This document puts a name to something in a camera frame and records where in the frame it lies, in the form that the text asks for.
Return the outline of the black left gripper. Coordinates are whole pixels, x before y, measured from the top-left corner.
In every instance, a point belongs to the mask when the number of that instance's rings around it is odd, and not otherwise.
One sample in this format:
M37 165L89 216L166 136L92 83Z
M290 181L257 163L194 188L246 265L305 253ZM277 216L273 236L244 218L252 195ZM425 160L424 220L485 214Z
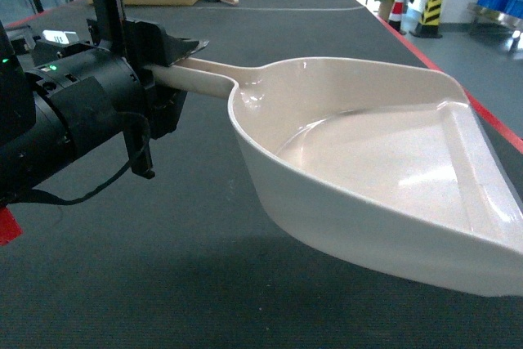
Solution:
M92 40L99 46L97 21L87 21ZM187 92L164 87L154 80L150 65L169 67L202 51L208 40L174 38L157 23L143 20L124 20L125 54L121 62L130 67L130 82L126 87L113 88L110 94L117 99L118 112L141 114L144 120L128 120L123 129L131 170L134 174L154 177L148 140L159 139L177 129Z

